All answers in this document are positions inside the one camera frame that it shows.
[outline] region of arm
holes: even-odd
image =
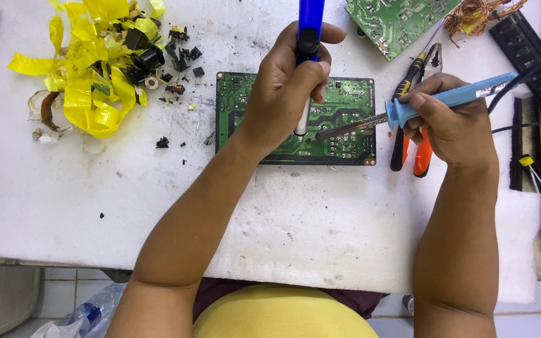
[[[498,157],[485,100],[452,111],[428,95],[465,84],[439,74],[403,99],[422,117],[405,134],[419,142],[416,129],[426,127],[436,155],[448,164],[417,249],[416,337],[496,337]]]
[[[321,41],[345,32],[323,24]],[[154,227],[114,315],[108,338],[191,337],[199,282],[258,163],[294,130],[311,95],[322,102],[331,57],[295,67],[297,22],[260,64],[245,118],[189,189]]]

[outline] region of blue desoldering pump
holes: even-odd
[[[320,28],[323,25],[323,9],[325,0],[300,0],[299,21],[297,23],[297,52],[296,65],[304,61],[319,61]],[[309,97],[304,106],[302,118],[297,123],[297,139],[302,141],[308,132],[308,119],[310,118]]]

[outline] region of green circuit board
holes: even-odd
[[[461,0],[347,1],[346,11],[387,61],[402,53],[461,3]]]
[[[216,75],[216,152],[244,119],[256,74],[220,72]],[[310,105],[305,140],[322,130],[375,115],[372,79],[329,78],[322,105]],[[299,141],[291,134],[260,164],[375,165],[375,128],[323,141]]]

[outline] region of hand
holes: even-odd
[[[341,28],[323,23],[320,40],[340,43],[346,37]],[[309,96],[323,102],[331,70],[331,56],[320,45],[319,62],[305,61],[296,67],[297,21],[279,34],[275,45],[262,60],[252,87],[245,118],[236,133],[244,143],[264,157],[293,132],[302,117]]]
[[[403,95],[400,102],[410,103],[419,114],[406,122],[404,136],[420,144],[423,136],[419,128],[427,129],[433,151],[448,168],[498,165],[485,99],[450,109],[431,96],[467,84],[450,74],[437,73]]]

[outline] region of person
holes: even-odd
[[[260,64],[243,123],[147,238],[107,338],[377,336],[352,302],[319,289],[202,280],[260,160],[291,134],[310,95],[323,102],[331,56],[321,45],[318,63],[296,67],[296,35],[293,22],[278,36]],[[323,24],[322,42],[345,36]],[[414,262],[416,338],[496,337],[498,157],[486,103],[451,110],[430,96],[465,84],[436,74],[400,98],[419,115],[405,135],[419,143],[419,129],[427,129],[448,165]],[[216,286],[224,296],[202,309],[203,289]]]

